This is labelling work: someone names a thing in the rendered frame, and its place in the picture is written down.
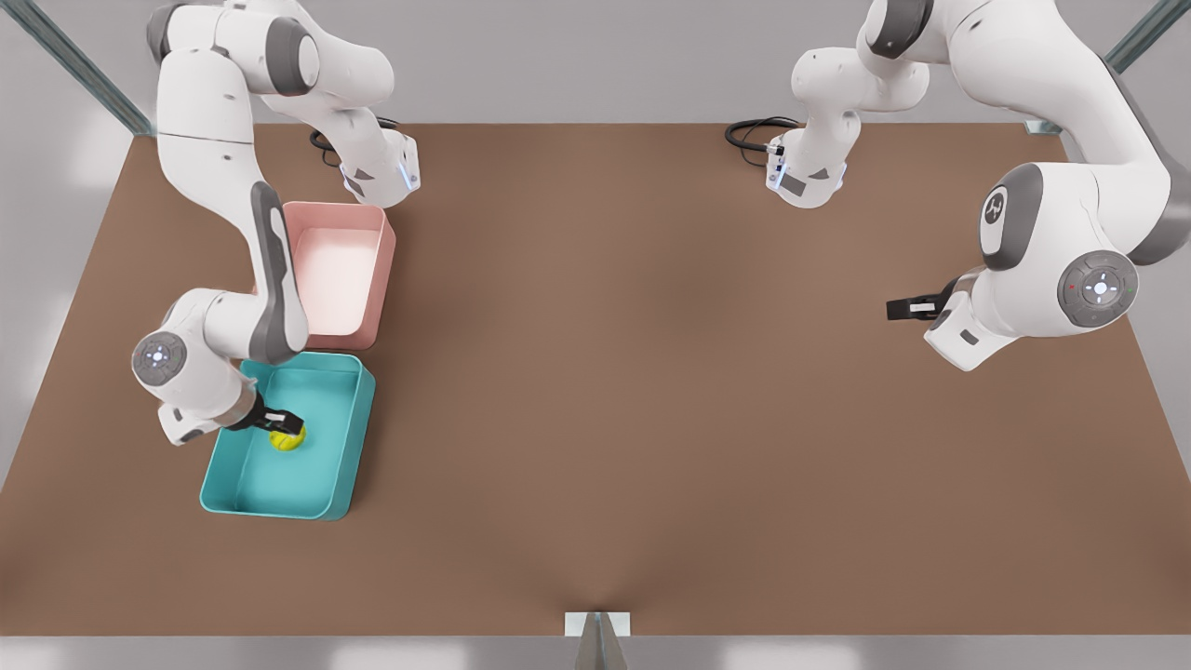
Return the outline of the teal plastic bin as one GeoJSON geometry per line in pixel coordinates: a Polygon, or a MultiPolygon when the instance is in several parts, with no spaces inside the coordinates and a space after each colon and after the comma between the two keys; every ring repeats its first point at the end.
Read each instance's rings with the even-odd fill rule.
{"type": "Polygon", "coordinates": [[[375,378],[354,355],[303,352],[283,365],[242,361],[268,407],[303,418],[305,442],[289,452],[264,430],[222,430],[200,491],[213,513],[339,520],[349,509],[375,378]]]}

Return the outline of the silver frame post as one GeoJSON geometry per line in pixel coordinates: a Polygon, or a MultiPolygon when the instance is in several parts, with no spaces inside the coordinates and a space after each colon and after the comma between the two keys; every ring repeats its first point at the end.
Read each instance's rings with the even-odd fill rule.
{"type": "Polygon", "coordinates": [[[566,613],[565,637],[578,637],[574,670],[629,670],[621,637],[631,635],[630,613],[566,613]]]}
{"type": "Polygon", "coordinates": [[[35,0],[0,0],[4,10],[48,55],[114,115],[133,136],[154,136],[154,124],[116,87],[81,46],[71,40],[35,0]]]}
{"type": "Polygon", "coordinates": [[[1056,0],[1072,26],[1097,27],[1097,49],[1115,73],[1127,73],[1191,12],[1191,0],[1056,0]]]}

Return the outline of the pink plastic bin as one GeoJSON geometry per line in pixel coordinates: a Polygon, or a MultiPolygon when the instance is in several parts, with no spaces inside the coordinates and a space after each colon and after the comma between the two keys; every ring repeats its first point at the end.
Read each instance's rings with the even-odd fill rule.
{"type": "Polygon", "coordinates": [[[386,212],[361,203],[288,202],[283,213],[307,347],[372,347],[395,255],[386,212]]]}

